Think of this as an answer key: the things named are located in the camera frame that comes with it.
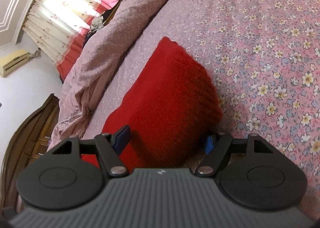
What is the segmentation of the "pink crumpled duvet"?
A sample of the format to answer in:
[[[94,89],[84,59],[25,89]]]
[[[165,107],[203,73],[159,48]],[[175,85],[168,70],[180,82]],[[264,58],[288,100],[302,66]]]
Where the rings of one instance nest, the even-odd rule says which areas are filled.
[[[114,18],[85,44],[62,86],[59,118],[49,149],[84,134],[121,57],[167,0],[123,0]]]

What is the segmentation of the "beige air conditioner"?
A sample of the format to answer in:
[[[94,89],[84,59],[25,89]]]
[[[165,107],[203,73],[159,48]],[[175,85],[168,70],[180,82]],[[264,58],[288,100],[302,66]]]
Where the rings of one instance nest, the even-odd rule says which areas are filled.
[[[1,77],[6,77],[30,59],[30,53],[24,49],[16,50],[1,58]]]

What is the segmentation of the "dark clothes pile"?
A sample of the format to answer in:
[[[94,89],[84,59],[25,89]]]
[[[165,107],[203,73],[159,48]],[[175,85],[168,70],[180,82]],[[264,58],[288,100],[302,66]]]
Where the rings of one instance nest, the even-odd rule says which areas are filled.
[[[92,20],[90,29],[88,33],[85,36],[85,40],[83,43],[83,46],[89,41],[89,39],[95,35],[95,33],[101,29],[103,29],[106,25],[110,23],[110,21],[113,19],[117,9],[119,8],[119,5],[121,4],[122,0],[119,0],[116,5],[110,9],[105,11],[101,16],[96,17]]]

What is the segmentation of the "pink floral bed sheet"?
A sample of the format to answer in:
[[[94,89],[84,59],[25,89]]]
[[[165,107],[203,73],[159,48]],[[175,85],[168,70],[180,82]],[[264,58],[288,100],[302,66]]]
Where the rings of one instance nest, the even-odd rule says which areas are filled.
[[[208,71],[233,136],[257,131],[308,178],[302,202],[319,217],[319,0],[169,0],[108,86],[85,138],[122,101],[162,37]]]

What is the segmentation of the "white and red curtain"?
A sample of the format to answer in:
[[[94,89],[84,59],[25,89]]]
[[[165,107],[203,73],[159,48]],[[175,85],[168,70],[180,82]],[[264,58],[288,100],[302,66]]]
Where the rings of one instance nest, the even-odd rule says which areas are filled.
[[[80,56],[92,21],[120,0],[34,0],[24,32],[56,65],[65,79]]]

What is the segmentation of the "dark wooden footboard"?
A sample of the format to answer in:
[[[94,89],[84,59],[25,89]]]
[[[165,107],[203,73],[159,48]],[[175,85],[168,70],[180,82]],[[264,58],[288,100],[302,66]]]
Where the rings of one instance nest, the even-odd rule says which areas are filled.
[[[50,94],[44,104],[33,112],[12,136],[1,168],[1,215],[20,212],[24,205],[17,192],[18,175],[44,155],[59,116],[59,99]]]

